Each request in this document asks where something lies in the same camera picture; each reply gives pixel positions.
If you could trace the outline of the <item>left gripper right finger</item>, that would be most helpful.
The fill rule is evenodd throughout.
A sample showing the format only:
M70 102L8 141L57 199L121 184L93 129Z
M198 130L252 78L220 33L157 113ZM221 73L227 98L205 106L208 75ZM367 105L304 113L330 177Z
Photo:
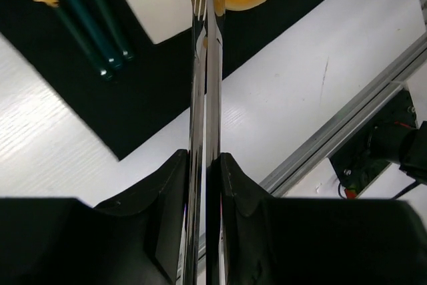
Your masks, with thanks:
M276 198L220 156L228 284L425 284L426 229L398 200Z

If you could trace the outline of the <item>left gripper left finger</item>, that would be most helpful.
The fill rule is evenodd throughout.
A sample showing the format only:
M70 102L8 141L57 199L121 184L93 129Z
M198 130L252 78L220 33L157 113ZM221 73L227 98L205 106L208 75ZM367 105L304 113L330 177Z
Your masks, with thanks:
M174 284L187 151L90 207L76 198L1 200L2 284Z

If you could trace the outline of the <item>metal tongs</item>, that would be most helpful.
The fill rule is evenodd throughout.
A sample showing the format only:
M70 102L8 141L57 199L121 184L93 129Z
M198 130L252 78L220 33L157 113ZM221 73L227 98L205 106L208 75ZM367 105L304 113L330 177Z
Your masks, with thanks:
M221 114L225 0L191 0L193 74L189 119L189 190L183 284L196 284L200 218L205 218L206 284L220 284Z

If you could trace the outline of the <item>black placemat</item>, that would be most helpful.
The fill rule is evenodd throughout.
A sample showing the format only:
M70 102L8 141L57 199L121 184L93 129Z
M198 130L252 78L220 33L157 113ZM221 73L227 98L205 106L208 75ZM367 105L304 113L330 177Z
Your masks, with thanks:
M267 0L228 11L224 76L257 54L323 0ZM1 33L103 143L123 159L189 107L191 29L155 44L131 0L107 0L135 51L112 81L98 76L52 8L32 0L1 0Z

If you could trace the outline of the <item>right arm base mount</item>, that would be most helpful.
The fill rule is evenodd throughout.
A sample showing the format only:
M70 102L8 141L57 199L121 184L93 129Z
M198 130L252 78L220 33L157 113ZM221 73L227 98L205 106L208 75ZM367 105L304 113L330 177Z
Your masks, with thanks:
M399 91L329 157L338 196L354 199L390 164L401 164L417 134L410 92Z

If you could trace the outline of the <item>aluminium rail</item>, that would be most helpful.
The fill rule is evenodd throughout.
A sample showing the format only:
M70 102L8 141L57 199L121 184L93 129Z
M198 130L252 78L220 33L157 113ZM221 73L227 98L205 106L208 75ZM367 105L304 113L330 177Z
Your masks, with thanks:
M403 90L408 78L425 62L426 34L423 34L262 180L260 186L273 196L285 195Z

